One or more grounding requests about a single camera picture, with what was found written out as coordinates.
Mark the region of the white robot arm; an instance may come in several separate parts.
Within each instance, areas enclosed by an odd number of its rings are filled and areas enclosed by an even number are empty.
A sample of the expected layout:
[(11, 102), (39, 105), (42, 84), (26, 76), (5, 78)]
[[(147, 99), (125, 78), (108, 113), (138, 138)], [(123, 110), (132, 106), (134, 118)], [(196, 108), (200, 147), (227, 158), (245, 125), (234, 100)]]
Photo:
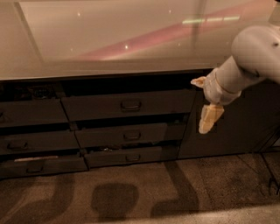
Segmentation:
[(242, 90), (265, 79), (280, 83), (280, 30), (275, 25), (250, 26), (236, 35), (221, 66), (191, 81), (209, 101), (201, 111), (199, 133), (208, 133)]

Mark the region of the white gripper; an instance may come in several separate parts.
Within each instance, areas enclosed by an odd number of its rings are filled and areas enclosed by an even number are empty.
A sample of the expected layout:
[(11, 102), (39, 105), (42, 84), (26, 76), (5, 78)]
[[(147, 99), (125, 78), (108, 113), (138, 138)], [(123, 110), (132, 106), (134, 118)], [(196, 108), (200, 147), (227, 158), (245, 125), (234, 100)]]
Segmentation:
[(222, 106), (228, 105), (241, 96), (241, 91), (230, 93), (225, 90), (216, 78), (218, 69), (215, 68), (207, 77), (201, 76), (191, 80), (197, 88), (203, 88), (205, 98), (211, 103), (204, 105), (199, 120), (199, 133), (208, 133), (224, 113)]

